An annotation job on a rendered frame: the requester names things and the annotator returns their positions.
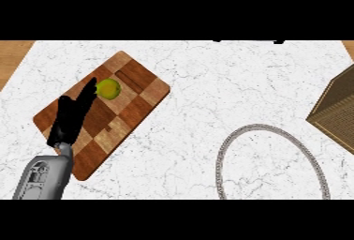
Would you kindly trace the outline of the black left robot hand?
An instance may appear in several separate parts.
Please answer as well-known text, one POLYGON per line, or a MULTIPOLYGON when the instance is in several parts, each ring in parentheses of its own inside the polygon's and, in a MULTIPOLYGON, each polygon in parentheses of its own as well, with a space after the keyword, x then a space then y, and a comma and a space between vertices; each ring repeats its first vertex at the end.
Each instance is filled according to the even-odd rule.
POLYGON ((50 131, 47 144, 56 147, 61 143, 74 144, 78 138, 86 114, 98 98, 98 78, 84 85, 77 99, 61 96, 58 100, 58 112, 50 131))

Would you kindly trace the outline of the checkered wooden placemat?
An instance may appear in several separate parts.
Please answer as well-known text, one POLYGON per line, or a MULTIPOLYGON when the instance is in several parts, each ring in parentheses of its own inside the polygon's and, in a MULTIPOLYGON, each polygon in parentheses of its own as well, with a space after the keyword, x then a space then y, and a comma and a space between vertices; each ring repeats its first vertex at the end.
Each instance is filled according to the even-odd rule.
POLYGON ((72 174, 78 181, 89 179, 170 92, 167 83, 124 51, 115 53, 64 95, 77 98, 93 77, 98 82, 114 79, 121 93, 112 100, 98 97, 86 114, 72 146, 72 174))

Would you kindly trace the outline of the green bell pepper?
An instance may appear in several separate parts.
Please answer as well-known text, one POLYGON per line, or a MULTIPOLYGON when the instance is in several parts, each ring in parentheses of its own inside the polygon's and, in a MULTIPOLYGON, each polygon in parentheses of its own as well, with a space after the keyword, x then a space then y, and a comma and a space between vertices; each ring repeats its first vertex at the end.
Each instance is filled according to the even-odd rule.
POLYGON ((106 99, 114 99, 123 90, 120 83, 114 79, 105 79, 98 83, 96 87, 96 94, 106 99))

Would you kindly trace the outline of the brown wicker basket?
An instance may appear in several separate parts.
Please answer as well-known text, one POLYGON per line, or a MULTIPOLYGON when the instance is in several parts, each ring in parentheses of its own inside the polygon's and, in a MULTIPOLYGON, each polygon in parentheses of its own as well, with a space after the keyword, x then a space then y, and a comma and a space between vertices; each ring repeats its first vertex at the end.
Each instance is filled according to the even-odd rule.
POLYGON ((354 64, 331 80, 306 121, 354 155, 354 64))

